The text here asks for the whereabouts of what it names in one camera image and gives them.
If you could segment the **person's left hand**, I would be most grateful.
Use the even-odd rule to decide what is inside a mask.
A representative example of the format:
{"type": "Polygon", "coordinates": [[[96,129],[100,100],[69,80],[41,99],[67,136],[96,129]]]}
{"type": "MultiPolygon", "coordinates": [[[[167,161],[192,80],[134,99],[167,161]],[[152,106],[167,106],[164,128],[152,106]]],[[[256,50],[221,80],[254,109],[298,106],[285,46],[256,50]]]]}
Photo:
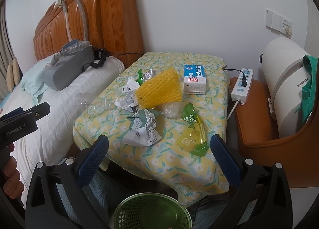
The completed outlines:
{"type": "Polygon", "coordinates": [[[24,191],[24,184],[20,181],[20,173],[17,170],[17,162],[14,157],[10,156],[3,171],[7,177],[3,186],[4,193],[11,199],[21,199],[24,191]]]}

